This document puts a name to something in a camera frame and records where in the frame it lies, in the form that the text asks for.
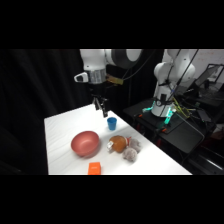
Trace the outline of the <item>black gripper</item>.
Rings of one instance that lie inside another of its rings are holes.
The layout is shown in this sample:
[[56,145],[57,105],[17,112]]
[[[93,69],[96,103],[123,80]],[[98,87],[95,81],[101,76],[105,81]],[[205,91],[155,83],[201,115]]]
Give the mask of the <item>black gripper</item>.
[[89,89],[90,89],[91,96],[94,98],[93,104],[95,105],[95,109],[102,110],[103,117],[104,118],[107,117],[108,111],[109,111],[109,100],[104,98],[106,95],[106,84],[105,83],[90,84]]

